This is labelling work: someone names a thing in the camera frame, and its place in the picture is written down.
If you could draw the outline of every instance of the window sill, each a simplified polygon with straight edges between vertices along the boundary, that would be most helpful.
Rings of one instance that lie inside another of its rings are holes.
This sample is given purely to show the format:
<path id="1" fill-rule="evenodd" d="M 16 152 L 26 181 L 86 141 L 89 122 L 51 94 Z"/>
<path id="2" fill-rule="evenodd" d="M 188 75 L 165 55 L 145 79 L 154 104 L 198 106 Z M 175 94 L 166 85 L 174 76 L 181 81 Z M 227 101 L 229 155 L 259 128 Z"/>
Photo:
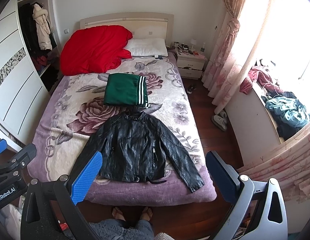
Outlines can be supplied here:
<path id="1" fill-rule="evenodd" d="M 260 99 L 261 103 L 263 104 L 263 108 L 269 117 L 269 120 L 273 124 L 274 130 L 278 136 L 278 140 L 282 144 L 283 142 L 285 142 L 285 140 L 283 137 L 279 137 L 279 135 L 277 133 L 277 124 L 276 124 L 274 118 L 272 117 L 271 113 L 265 108 L 265 103 L 264 103 L 263 99 L 261 98 L 261 96 L 265 96 L 265 94 L 266 94 L 265 91 L 259 86 L 259 84 L 254 82 L 253 83 L 253 91 L 251 93 L 255 93 L 256 96 Z"/>

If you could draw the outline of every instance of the jacket zipper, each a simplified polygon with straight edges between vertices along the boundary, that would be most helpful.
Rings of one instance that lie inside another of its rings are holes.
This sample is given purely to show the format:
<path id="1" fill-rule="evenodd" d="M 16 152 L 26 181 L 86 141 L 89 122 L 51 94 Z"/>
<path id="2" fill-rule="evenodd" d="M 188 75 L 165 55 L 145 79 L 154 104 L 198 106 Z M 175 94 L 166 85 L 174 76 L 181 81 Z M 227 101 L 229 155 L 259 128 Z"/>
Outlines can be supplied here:
<path id="1" fill-rule="evenodd" d="M 153 173 L 154 168 L 155 168 L 155 159 L 156 159 L 156 161 L 158 161 L 158 159 L 157 159 L 157 155 L 156 155 L 156 151 L 155 151 L 155 147 L 153 147 L 153 163 L 152 163 L 152 173 Z"/>
<path id="2" fill-rule="evenodd" d="M 140 155 L 140 151 L 141 151 L 141 148 L 142 148 L 142 140 L 143 140 L 143 136 L 144 136 L 144 125 L 142 123 L 142 132 L 141 132 L 141 141 L 140 141 L 140 144 L 139 144 L 139 149 L 138 149 L 138 152 L 137 152 L 137 165 L 136 165 L 136 173 L 135 173 L 135 176 L 137 176 L 138 174 L 138 171 L 139 171 L 139 155 Z"/>
<path id="3" fill-rule="evenodd" d="M 111 151 L 111 167 L 113 167 L 113 155 L 114 155 L 114 147 L 112 147 Z"/>

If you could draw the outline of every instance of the black shoe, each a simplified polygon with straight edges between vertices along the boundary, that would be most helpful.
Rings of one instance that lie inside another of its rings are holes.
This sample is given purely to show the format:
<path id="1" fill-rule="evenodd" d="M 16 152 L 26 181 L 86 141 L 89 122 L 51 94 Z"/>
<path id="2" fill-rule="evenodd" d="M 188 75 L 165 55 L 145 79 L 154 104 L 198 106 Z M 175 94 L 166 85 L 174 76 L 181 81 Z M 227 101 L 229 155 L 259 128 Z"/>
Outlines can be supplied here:
<path id="1" fill-rule="evenodd" d="M 191 94 L 196 89 L 196 85 L 190 85 L 187 89 L 187 93 Z"/>

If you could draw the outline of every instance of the bottle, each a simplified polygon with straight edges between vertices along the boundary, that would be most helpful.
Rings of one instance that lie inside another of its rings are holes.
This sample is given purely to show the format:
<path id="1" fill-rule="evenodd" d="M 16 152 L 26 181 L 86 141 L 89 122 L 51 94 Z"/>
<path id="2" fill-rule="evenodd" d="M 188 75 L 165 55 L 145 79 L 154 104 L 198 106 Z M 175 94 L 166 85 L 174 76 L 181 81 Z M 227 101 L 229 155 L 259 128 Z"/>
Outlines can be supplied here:
<path id="1" fill-rule="evenodd" d="M 203 44 L 203 47 L 200 48 L 200 51 L 201 51 L 201 52 L 204 52 L 204 51 L 205 51 L 205 48 L 204 48 L 204 47 L 205 47 L 205 42 L 204 42 L 204 44 Z"/>

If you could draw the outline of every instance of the floral blanket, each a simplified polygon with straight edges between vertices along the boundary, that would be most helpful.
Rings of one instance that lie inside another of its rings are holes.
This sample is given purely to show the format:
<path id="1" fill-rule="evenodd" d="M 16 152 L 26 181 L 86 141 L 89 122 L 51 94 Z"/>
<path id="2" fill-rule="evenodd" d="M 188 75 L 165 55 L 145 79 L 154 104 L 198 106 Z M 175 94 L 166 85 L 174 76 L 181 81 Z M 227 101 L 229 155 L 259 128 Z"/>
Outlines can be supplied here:
<path id="1" fill-rule="evenodd" d="M 103 105 L 108 75 L 117 72 L 146 77 L 151 107 L 144 111 L 160 119 L 176 135 L 189 152 L 205 185 L 191 193 L 167 160 L 166 183 L 128 183 L 96 177 L 86 199 L 105 205 L 146 206 L 214 200 L 215 188 L 205 166 L 195 120 L 172 53 L 163 59 L 135 57 L 123 60 L 117 69 L 107 73 L 65 76 L 37 127 L 33 140 L 37 156 L 28 165 L 29 174 L 41 181 L 52 181 L 69 174 L 89 136 L 108 118 L 125 111 L 125 107 Z"/>

